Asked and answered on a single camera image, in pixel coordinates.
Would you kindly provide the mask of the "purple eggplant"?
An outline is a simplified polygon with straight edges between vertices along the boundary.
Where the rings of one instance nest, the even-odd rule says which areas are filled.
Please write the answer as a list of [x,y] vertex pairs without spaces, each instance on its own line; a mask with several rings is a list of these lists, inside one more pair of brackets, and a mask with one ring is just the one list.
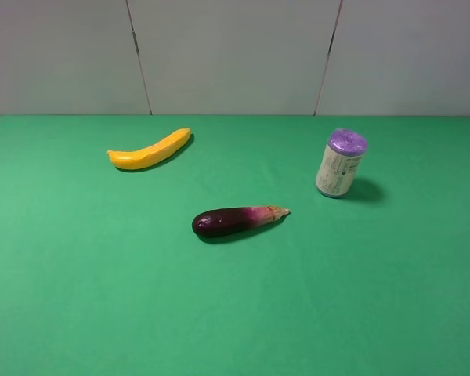
[[192,230],[199,237],[224,237],[265,226],[290,214],[290,209],[274,205],[220,208],[197,215]]

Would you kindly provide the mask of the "yellow banana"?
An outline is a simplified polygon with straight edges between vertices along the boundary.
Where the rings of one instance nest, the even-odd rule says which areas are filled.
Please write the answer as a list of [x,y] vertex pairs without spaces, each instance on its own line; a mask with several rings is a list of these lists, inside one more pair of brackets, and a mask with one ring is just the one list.
[[181,128],[154,145],[134,151],[108,150],[110,163],[125,171],[137,171],[153,167],[180,150],[191,137],[189,128]]

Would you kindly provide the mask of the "green table cloth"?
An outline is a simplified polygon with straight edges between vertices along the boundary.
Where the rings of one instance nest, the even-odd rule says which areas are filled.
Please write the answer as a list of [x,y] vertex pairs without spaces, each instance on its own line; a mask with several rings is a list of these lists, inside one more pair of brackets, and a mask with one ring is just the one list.
[[[338,128],[367,151],[333,198]],[[0,117],[0,375],[470,375],[470,118]]]

